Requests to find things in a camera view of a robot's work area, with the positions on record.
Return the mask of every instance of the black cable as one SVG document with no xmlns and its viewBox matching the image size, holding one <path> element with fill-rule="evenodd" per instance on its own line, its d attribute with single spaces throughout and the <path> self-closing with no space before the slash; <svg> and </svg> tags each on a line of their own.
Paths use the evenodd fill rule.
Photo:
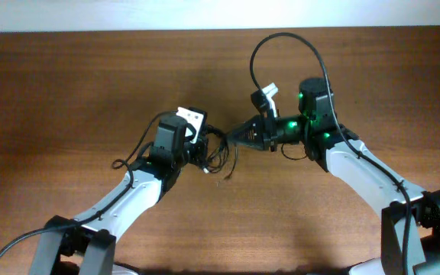
<svg viewBox="0 0 440 275">
<path fill-rule="evenodd" d="M 405 198 L 405 202 L 406 202 L 406 214 L 405 214 L 405 229 L 403 231 L 402 262 L 403 262 L 404 274 L 407 275 L 408 274 L 408 267 L 407 267 L 408 266 L 408 257 L 407 257 L 407 254 L 408 254 L 408 249 L 409 249 L 410 222 L 412 221 L 412 208 L 411 208 L 411 205 L 410 205 L 409 194 L 407 193 L 407 191 L 405 190 L 405 187 L 403 186 L 403 181 L 400 182 L 399 180 L 397 180 L 395 178 L 395 176 L 392 175 L 388 170 L 386 170 L 384 167 L 379 165 L 377 162 L 375 162 L 374 160 L 372 160 L 369 157 L 365 156 L 361 151 L 359 151 L 354 146 L 352 146 L 352 144 L 349 143 L 347 138 L 342 133 L 341 126 L 339 126 L 339 123 L 338 123 L 338 120 L 337 120 L 337 116 L 335 115 L 335 108 L 334 108 L 334 103 L 332 102 L 331 88 L 330 88 L 330 82 L 328 81 L 327 69 L 325 68 L 325 64 L 324 64 L 324 61 L 322 59 L 322 56 L 317 51 L 317 49 L 310 42 L 308 42 L 305 38 L 300 37 L 297 34 L 292 34 L 292 33 L 288 33 L 288 32 L 280 32 L 280 33 L 276 33 L 276 34 L 271 34 L 270 36 L 264 38 L 261 42 L 259 42 L 259 44 L 255 47 L 254 52 L 252 53 L 249 69 L 251 71 L 251 78 L 252 78 L 252 81 L 254 82 L 254 85 L 260 91 L 262 91 L 262 88 L 260 87 L 259 83 L 256 80 L 256 76 L 254 75 L 254 58 L 256 57 L 256 53 L 257 53 L 259 48 L 264 43 L 266 43 L 269 40 L 274 39 L 276 37 L 291 37 L 291 38 L 295 38 L 295 39 L 301 41 L 302 43 L 304 43 L 308 48 L 310 48 L 310 50 L 312 50 L 312 52 L 315 54 L 315 56 L 317 57 L 317 60 L 320 63 L 320 67 L 322 68 L 322 73 L 324 75 L 324 80 L 325 80 L 325 86 L 327 88 L 328 103 L 330 104 L 330 109 L 331 109 L 332 117 L 334 118 L 335 127 L 337 128 L 337 132 L 341 136 L 342 140 L 357 155 L 357 158 L 362 158 L 363 160 L 366 160 L 367 162 L 369 162 L 373 166 L 375 166 L 378 170 L 380 170 L 382 173 L 384 173 L 386 176 L 388 176 L 390 178 L 390 180 L 393 181 L 393 183 L 395 184 L 397 189 L 403 194 L 403 197 Z"/>
<path fill-rule="evenodd" d="M 237 144 L 234 144 L 235 147 L 235 158 L 234 158 L 234 164 L 232 165 L 232 169 L 230 170 L 230 173 L 225 176 L 225 178 L 223 178 L 224 180 L 229 180 L 232 178 L 232 175 L 234 174 L 234 170 L 235 170 L 235 166 L 237 165 L 237 160 L 238 160 L 238 148 L 237 148 Z"/>
<path fill-rule="evenodd" d="M 191 131 L 191 135 L 185 137 L 184 142 L 192 141 L 193 139 L 195 139 L 196 136 L 196 128 L 191 123 L 188 123 L 186 125 L 186 128 L 188 128 Z"/>
<path fill-rule="evenodd" d="M 212 126 L 206 126 L 206 134 L 214 134 L 220 138 L 220 145 L 210 153 L 205 159 L 205 168 L 209 173 L 220 172 L 228 161 L 230 148 L 228 147 L 227 135 L 220 129 Z"/>
<path fill-rule="evenodd" d="M 304 159 L 306 159 L 308 157 L 306 154 L 305 154 L 304 157 L 297 157 L 297 158 L 290 157 L 290 156 L 285 154 L 285 152 L 284 152 L 284 145 L 285 144 L 281 144 L 281 153 L 283 154 L 283 157 L 287 158 L 288 160 L 304 160 Z"/>
<path fill-rule="evenodd" d="M 152 118 L 152 120 L 149 122 L 149 125 L 147 126 L 147 128 L 145 128 L 144 133 L 141 136 L 141 139 L 138 141 L 137 146 L 135 146 L 135 148 L 133 149 L 133 151 L 130 153 L 130 156 L 128 156 L 125 159 L 125 162 L 128 163 L 128 161 L 134 156 L 135 152 L 137 152 L 138 148 L 141 146 L 142 141 L 144 141 L 145 136 L 147 135 L 147 132 L 149 131 L 150 127 L 152 126 L 152 124 L 154 123 L 154 121 L 156 121 L 159 117 L 163 116 L 163 115 L 168 115 L 168 114 L 175 114 L 176 111 L 168 111 L 168 112 L 161 112 L 159 114 L 157 114 L 154 118 Z M 115 166 L 115 161 L 112 163 L 112 168 L 113 169 L 120 169 L 123 167 L 123 163 L 120 163 L 118 166 Z"/>
<path fill-rule="evenodd" d="M 142 156 L 144 156 L 145 151 L 150 147 L 154 145 L 153 141 L 147 142 L 142 148 L 138 151 L 137 158 L 135 160 L 139 160 Z"/>
<path fill-rule="evenodd" d="M 8 250 L 10 250 L 12 247 L 14 247 L 16 244 L 28 239 L 29 237 L 33 237 L 36 235 L 40 235 L 43 233 L 47 233 L 47 232 L 51 232 L 51 231 L 58 231 L 58 230 L 64 230 L 64 229 L 69 229 L 69 228 L 75 228 L 76 225 L 65 225 L 65 226 L 60 226 L 60 227 L 52 227 L 52 228 L 40 228 L 37 230 L 33 230 L 30 232 L 27 232 L 17 238 L 15 238 L 13 241 L 10 241 L 7 245 L 5 245 L 1 250 L 0 250 L 0 260 L 3 257 L 3 255 L 8 252 Z"/>
</svg>

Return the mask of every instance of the white bracket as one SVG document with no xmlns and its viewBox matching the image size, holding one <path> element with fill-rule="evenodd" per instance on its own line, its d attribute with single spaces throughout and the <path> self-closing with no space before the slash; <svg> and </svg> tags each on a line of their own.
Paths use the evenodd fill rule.
<svg viewBox="0 0 440 275">
<path fill-rule="evenodd" d="M 278 93 L 278 87 L 274 85 L 274 83 L 271 83 L 270 85 L 263 88 L 263 93 L 267 98 L 267 101 L 269 102 L 269 107 L 271 110 L 273 110 L 274 117 L 277 118 L 278 112 L 276 110 L 276 104 L 274 103 L 273 96 Z"/>
<path fill-rule="evenodd" d="M 181 118 L 186 119 L 186 121 L 188 123 L 190 123 L 195 129 L 196 129 L 196 135 L 195 137 L 191 140 L 192 144 L 196 143 L 196 139 L 198 139 L 198 135 L 199 135 L 199 130 L 202 127 L 202 123 L 203 123 L 203 114 L 200 114 L 198 112 L 194 112 L 191 110 L 188 110 L 187 108 L 182 108 L 182 107 L 178 107 L 177 108 L 177 116 L 180 116 Z M 188 128 L 186 129 L 186 133 L 185 133 L 185 137 L 189 137 L 190 135 L 192 135 L 193 133 L 191 132 L 191 130 L 189 130 Z"/>
</svg>

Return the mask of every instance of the wooden table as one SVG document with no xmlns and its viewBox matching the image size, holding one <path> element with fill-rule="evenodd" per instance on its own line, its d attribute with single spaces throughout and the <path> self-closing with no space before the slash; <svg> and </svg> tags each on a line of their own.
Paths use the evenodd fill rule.
<svg viewBox="0 0 440 275">
<path fill-rule="evenodd" d="M 0 248 L 53 215 L 73 217 L 123 177 L 149 120 L 177 106 L 228 130 L 253 115 L 248 71 L 257 42 L 278 30 L 0 34 Z M 408 180 L 440 189 L 440 27 L 285 30 L 325 58 L 340 122 Z M 298 41 L 257 56 L 281 115 L 320 76 Z M 301 147 L 288 153 L 301 155 Z M 222 182 L 187 167 L 118 243 L 115 259 L 171 270 L 345 267 L 380 255 L 380 222 L 341 180 L 308 160 L 242 148 Z M 26 273 L 38 238 L 12 249 L 0 273 Z"/>
</svg>

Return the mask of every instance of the white wall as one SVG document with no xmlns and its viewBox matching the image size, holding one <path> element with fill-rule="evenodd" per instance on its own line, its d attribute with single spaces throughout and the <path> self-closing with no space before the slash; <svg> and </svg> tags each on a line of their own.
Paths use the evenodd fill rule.
<svg viewBox="0 0 440 275">
<path fill-rule="evenodd" d="M 440 0 L 0 0 L 0 31 L 440 25 Z"/>
</svg>

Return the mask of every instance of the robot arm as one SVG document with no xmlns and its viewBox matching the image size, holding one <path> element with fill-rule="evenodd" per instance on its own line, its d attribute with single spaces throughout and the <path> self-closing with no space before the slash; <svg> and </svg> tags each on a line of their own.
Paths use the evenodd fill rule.
<svg viewBox="0 0 440 275">
<path fill-rule="evenodd" d="M 229 135 L 230 140 L 271 151 L 275 151 L 278 144 L 301 141 L 310 160 L 346 182 L 381 219 L 381 258 L 358 264 L 349 274 L 402 274 L 406 200 L 382 170 L 359 157 L 345 143 L 335 127 L 325 87 L 323 79 L 303 81 L 299 92 L 301 115 L 287 118 L 274 115 L 276 110 L 271 107 L 272 99 L 268 99 L 265 92 L 254 92 L 251 101 L 260 114 L 234 129 Z M 402 182 L 409 195 L 412 209 L 406 257 L 409 274 L 440 274 L 440 190 L 426 192 L 405 180 L 378 160 L 355 133 L 344 125 L 340 127 L 349 144 Z M 417 230 L 420 225 L 432 228 L 432 235 L 421 239 Z"/>
<path fill-rule="evenodd" d="M 185 108 L 162 118 L 154 142 L 145 145 L 150 145 L 149 156 L 139 155 L 130 164 L 132 183 L 127 172 L 92 208 L 74 219 L 55 216 L 49 220 L 46 228 L 66 227 L 94 216 L 97 211 L 101 214 L 84 225 L 42 234 L 30 274 L 72 273 L 73 270 L 79 274 L 111 274 L 115 244 L 134 221 L 173 187 L 185 165 L 192 163 L 205 168 L 203 160 L 208 149 L 205 120 L 205 112 Z M 75 253 L 83 255 L 80 268 L 60 261 L 60 255 Z"/>
</svg>

